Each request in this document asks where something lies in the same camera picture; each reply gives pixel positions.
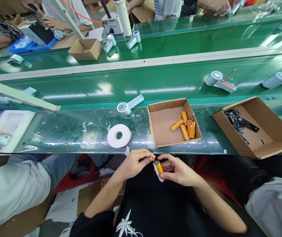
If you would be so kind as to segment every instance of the workbench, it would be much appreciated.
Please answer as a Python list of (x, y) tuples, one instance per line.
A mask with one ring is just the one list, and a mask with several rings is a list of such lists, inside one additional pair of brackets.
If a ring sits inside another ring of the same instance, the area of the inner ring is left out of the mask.
[[(28, 63), (22, 66), (8, 65), (8, 57), (0, 57), (1, 83), (18, 90), (32, 87), (40, 92), (38, 98), (62, 106), (55, 112), (16, 106), (37, 114), (15, 152), (124, 153), (125, 148), (114, 149), (107, 143), (108, 130), (122, 123), (132, 132), (130, 150), (236, 154), (213, 113), (259, 96), (282, 115), (282, 85), (267, 90), (260, 84), (282, 71), (282, 32), (275, 34), (282, 10), (255, 19), (258, 13), (251, 7), (241, 9), (230, 22), (199, 15), (137, 24), (140, 44), (128, 50), (128, 39), (118, 38), (111, 55), (103, 51), (96, 61), (76, 61), (68, 49), (22, 55)], [(238, 86), (234, 93), (205, 85), (212, 71), (226, 75), (234, 69), (230, 81)], [(139, 94), (145, 100), (131, 115), (116, 111), (118, 103)], [(184, 97), (196, 115), (202, 140), (155, 148), (146, 106)]]

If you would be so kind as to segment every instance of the red chair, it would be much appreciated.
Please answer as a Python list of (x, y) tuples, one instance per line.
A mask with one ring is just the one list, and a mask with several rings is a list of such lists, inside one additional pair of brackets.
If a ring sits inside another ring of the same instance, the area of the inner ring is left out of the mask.
[(221, 172), (210, 172), (207, 169), (203, 168), (205, 161), (207, 160), (207, 155), (203, 155), (198, 158), (198, 160), (191, 165), (191, 168), (202, 178), (212, 182), (216, 185), (223, 193), (225, 193), (233, 202), (235, 202), (240, 208), (243, 208), (242, 205), (236, 200), (233, 193), (226, 184)]
[[(83, 155), (81, 155), (78, 158), (77, 161), (80, 161), (80, 160), (83, 160), (83, 159), (90, 159), (90, 157), (87, 154), (83, 154)], [(64, 178), (61, 180), (61, 182), (57, 185), (57, 187), (53, 190), (51, 195), (54, 195), (54, 194), (63, 192), (65, 190), (69, 190), (69, 189), (75, 188), (75, 187), (80, 186), (82, 184), (94, 181), (99, 176), (99, 173), (95, 173), (95, 168), (96, 168), (96, 165), (93, 162), (93, 160), (91, 160), (91, 165), (90, 165), (90, 169), (89, 169), (89, 175), (85, 176), (85, 177), (82, 177), (82, 178), (79, 178), (79, 179), (76, 179), (76, 180), (71, 180), (70, 179), (69, 175), (71, 174), (71, 172), (69, 171), (64, 176)]]

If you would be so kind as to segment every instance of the black shirt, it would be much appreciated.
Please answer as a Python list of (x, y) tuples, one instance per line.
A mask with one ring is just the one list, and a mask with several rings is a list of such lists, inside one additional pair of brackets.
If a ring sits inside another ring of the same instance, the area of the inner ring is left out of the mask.
[(153, 165), (127, 180), (115, 225), (115, 214), (105, 211), (87, 218), (81, 213), (70, 237), (101, 236), (258, 236), (248, 228), (246, 234), (232, 234), (220, 228), (202, 209), (193, 188), (169, 180), (161, 183)]

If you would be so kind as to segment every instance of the orange battery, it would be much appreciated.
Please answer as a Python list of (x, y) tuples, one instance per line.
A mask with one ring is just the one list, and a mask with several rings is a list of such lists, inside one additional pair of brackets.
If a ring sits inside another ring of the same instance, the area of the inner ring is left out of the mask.
[(181, 120), (179, 120), (177, 123), (175, 123), (174, 125), (172, 125), (172, 126), (170, 127), (170, 129), (171, 129), (172, 131), (175, 131), (175, 129), (176, 129), (176, 128), (179, 128), (180, 125), (182, 125), (183, 123), (184, 123), (184, 121), (181, 119)]
[(188, 135), (190, 138), (194, 138), (195, 128), (196, 128), (196, 123), (188, 120), (187, 121), (187, 130), (188, 130)]
[(161, 174), (164, 172), (163, 167), (159, 161), (154, 161), (154, 165), (156, 166), (158, 172)]
[(182, 125), (180, 125), (180, 129), (181, 129), (181, 132), (183, 133), (185, 141), (188, 141), (190, 138), (189, 138), (189, 135), (187, 133), (186, 126), (182, 124)]
[(182, 113), (181, 113), (181, 116), (182, 116), (182, 118), (183, 118), (183, 121), (184, 121), (184, 123), (185, 123), (185, 126), (187, 126), (187, 119), (188, 119), (188, 117), (187, 117), (186, 112), (182, 112)]

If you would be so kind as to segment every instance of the cable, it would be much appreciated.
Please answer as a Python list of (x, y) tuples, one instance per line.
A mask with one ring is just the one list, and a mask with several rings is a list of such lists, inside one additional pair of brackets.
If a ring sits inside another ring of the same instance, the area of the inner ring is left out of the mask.
[(65, 3), (65, 5), (67, 5), (73, 12), (75, 12), (76, 14), (78, 14), (79, 16), (81, 16), (82, 18), (86, 19), (86, 20), (89, 20), (89, 21), (92, 21), (92, 22), (95, 22), (95, 23), (98, 23), (98, 24), (102, 24), (102, 21), (95, 21), (95, 20), (91, 20), (91, 19), (88, 19), (86, 17), (84, 17), (83, 15), (79, 14), (77, 11), (75, 11), (70, 5), (68, 5), (64, 0), (61, 0), (62, 2)]

